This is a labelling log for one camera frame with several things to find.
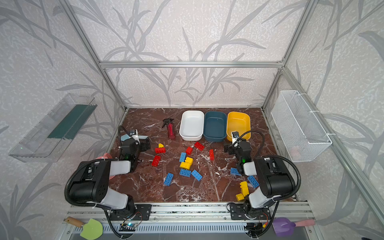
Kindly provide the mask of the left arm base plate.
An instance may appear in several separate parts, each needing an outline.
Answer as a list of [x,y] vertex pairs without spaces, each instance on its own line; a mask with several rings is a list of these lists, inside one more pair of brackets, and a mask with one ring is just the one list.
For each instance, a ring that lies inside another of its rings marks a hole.
[[148,221],[151,209],[151,204],[137,204],[132,211],[113,210],[109,217],[111,221]]

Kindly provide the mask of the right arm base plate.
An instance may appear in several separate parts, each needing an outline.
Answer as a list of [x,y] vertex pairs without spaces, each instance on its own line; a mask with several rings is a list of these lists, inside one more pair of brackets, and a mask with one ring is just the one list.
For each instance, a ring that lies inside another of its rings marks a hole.
[[245,203],[236,204],[228,203],[227,210],[231,215],[231,220],[244,220],[244,221],[269,221],[271,212],[269,208],[254,209]]

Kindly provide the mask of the small red square brick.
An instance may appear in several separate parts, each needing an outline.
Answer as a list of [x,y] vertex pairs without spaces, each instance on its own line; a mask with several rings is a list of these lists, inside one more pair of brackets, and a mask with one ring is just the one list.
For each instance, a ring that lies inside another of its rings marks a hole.
[[186,150],[187,155],[191,155],[193,153],[193,147],[188,147]]

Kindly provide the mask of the yellow curved brick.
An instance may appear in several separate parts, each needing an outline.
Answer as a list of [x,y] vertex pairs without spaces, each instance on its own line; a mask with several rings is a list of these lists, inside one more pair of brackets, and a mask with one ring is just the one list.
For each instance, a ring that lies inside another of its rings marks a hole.
[[191,165],[192,165],[192,164],[187,163],[187,162],[181,162],[181,164],[180,164],[180,168],[181,168],[181,169],[184,169],[184,170],[190,170]]

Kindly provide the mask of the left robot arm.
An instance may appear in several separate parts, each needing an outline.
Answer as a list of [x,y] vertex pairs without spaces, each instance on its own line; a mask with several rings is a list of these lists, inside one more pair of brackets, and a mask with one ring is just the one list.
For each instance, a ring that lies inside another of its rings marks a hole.
[[128,216],[136,213],[132,196],[119,193],[109,187],[111,177],[133,173],[139,163],[140,153],[151,149],[150,137],[138,134],[137,130],[127,131],[119,138],[120,155],[113,158],[109,154],[81,162],[66,183],[66,201],[78,207],[96,207],[105,211],[121,211]]

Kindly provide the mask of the yellow square brick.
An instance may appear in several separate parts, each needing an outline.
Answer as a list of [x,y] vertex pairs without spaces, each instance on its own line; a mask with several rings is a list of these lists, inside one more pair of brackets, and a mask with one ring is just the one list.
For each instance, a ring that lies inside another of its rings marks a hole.
[[193,164],[193,159],[192,158],[190,158],[190,157],[187,157],[186,159],[185,159],[185,163],[188,163],[189,165],[192,165]]

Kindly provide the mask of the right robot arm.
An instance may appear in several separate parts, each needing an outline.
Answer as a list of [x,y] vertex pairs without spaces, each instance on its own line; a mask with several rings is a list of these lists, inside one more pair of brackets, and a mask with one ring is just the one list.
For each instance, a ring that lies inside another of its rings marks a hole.
[[[243,137],[257,133],[262,137],[257,154],[251,157],[251,144]],[[302,178],[297,166],[289,159],[278,156],[259,156],[265,143],[265,136],[259,131],[231,132],[232,143],[224,146],[224,152],[238,160],[236,169],[248,180],[241,184],[242,197],[237,203],[229,203],[232,220],[268,219],[269,207],[294,196],[300,189]]]

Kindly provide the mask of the blue brick by right arm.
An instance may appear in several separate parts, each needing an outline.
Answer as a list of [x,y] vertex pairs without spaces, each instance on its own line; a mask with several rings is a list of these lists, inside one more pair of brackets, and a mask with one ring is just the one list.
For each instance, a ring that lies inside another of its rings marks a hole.
[[231,168],[230,173],[231,175],[242,176],[236,168]]

